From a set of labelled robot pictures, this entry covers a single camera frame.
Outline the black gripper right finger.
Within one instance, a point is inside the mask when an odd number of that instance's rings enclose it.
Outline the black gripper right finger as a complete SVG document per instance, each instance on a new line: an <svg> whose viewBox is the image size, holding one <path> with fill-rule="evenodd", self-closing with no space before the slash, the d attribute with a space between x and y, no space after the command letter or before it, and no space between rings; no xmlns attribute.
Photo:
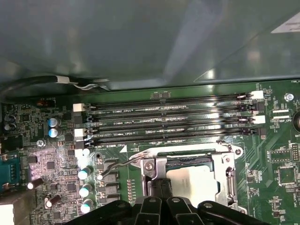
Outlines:
<svg viewBox="0 0 300 225"><path fill-rule="evenodd" d="M163 197L170 214L179 225L265 225L259 219L213 201L204 201L197 208L182 197L174 197L171 180L163 178Z"/></svg>

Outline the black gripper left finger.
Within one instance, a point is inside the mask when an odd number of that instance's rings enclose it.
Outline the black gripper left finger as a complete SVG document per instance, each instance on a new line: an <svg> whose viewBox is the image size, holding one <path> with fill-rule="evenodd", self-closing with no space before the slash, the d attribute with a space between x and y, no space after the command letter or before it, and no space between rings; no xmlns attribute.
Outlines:
<svg viewBox="0 0 300 225"><path fill-rule="evenodd" d="M68 225L159 225L167 199L167 179L150 182L150 195L134 205L116 200L67 222Z"/></svg>

